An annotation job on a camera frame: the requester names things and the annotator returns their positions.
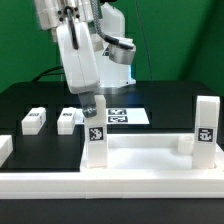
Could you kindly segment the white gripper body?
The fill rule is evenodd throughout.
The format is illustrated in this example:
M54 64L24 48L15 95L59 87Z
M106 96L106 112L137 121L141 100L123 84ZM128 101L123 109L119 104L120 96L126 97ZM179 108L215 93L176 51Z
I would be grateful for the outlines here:
M90 33L85 22L75 24L78 49L73 48L67 23L56 29L59 51L69 90L72 94L94 91L99 74Z

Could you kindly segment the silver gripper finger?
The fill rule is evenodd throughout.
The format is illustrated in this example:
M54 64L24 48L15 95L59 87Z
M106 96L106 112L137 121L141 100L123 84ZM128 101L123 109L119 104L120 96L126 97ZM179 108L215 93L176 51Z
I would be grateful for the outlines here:
M79 100L85 118L91 118L97 115L97 106L93 91L80 93Z

